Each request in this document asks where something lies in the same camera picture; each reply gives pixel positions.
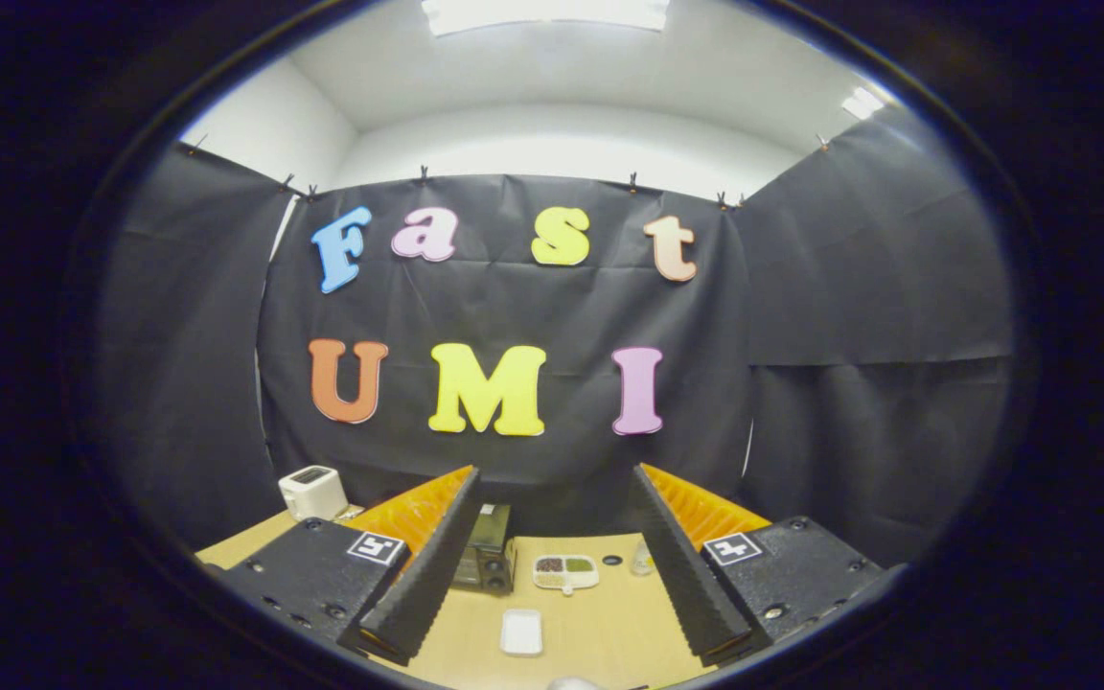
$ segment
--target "white wall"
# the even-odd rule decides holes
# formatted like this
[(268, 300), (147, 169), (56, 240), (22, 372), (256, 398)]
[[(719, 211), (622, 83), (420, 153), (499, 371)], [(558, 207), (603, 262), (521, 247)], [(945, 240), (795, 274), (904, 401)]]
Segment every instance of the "white wall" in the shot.
[(294, 173), (299, 191), (310, 184), (325, 191), (335, 187), (355, 136), (352, 123), (284, 57), (206, 110), (181, 141), (202, 139), (201, 149), (280, 182)]
[(329, 188), (429, 176), (516, 173), (628, 182), (728, 201), (757, 191), (800, 153), (697, 120), (595, 105), (509, 105), (382, 127), (347, 151)]

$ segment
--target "clear container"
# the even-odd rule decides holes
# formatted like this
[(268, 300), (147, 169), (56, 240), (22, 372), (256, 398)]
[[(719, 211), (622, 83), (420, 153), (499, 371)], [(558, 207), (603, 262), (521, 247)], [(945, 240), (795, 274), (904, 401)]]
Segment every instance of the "clear container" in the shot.
[(633, 575), (645, 576), (654, 572), (654, 559), (650, 558), (650, 550), (645, 546), (645, 539), (641, 539), (636, 543), (636, 552), (633, 554), (633, 561), (629, 564)]

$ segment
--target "yellow letter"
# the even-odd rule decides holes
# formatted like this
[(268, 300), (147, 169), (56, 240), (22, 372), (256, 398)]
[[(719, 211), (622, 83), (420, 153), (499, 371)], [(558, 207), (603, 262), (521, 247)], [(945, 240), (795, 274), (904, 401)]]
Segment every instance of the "yellow letter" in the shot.
[(586, 229), (591, 219), (582, 209), (551, 206), (534, 216), (534, 233), (531, 241), (534, 261), (541, 264), (574, 266), (591, 253), (591, 241), (586, 240)]
[(459, 416), (459, 401), (471, 417), (477, 432), (488, 428), (491, 414), (500, 405), (500, 416), (493, 428), (503, 436), (539, 436), (539, 394), (535, 384), (540, 365), (548, 354), (529, 344), (517, 344), (497, 362), (490, 379), (485, 379), (479, 361), (469, 344), (443, 342), (433, 348), (433, 358), (442, 365), (437, 389), (437, 414), (428, 418), (434, 432), (459, 433), (468, 423)]
[(676, 215), (664, 215), (656, 222), (645, 223), (645, 233), (654, 238), (654, 265), (662, 278), (678, 283), (697, 275), (697, 264), (683, 258), (683, 244), (691, 244), (693, 232), (679, 226)]

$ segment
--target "white tray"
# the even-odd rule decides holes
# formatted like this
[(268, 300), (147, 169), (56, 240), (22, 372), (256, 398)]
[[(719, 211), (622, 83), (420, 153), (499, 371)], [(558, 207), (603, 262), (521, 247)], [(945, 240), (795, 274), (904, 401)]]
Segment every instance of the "white tray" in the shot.
[[(561, 570), (551, 572), (539, 570), (540, 561), (549, 559), (560, 559)], [(569, 559), (586, 561), (591, 564), (591, 569), (588, 571), (570, 572), (569, 564), (565, 562)], [(531, 580), (534, 581), (535, 586), (542, 586), (544, 590), (560, 590), (569, 597), (569, 595), (573, 594), (574, 590), (585, 590), (587, 586), (599, 584), (599, 564), (595, 563), (595, 559), (591, 559), (590, 555), (539, 555), (538, 559), (534, 559), (534, 563), (531, 563)]]
[(543, 617), (533, 608), (508, 608), (500, 616), (500, 650), (512, 657), (543, 654)]

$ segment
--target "table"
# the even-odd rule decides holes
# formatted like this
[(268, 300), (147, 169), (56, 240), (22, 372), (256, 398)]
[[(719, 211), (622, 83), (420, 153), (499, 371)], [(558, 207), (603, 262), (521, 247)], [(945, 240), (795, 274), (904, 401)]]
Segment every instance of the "table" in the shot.
[[(287, 512), (199, 551), (203, 563), (227, 569), (294, 527)], [(513, 593), (499, 597), (452, 588), (433, 622), (420, 655), (406, 668), (373, 661), (395, 671), (469, 690), (544, 690), (549, 682), (578, 676), (607, 690), (662, 687), (696, 678), (701, 667), (679, 629), (671, 599), (657, 571), (639, 577), (629, 571), (640, 534), (608, 537), (516, 537)], [(599, 584), (565, 597), (531, 582), (531, 564), (544, 554), (591, 555)], [(625, 563), (607, 566), (604, 555)], [(500, 650), (500, 620), (507, 608), (534, 608), (543, 619), (543, 654), (510, 657)]]

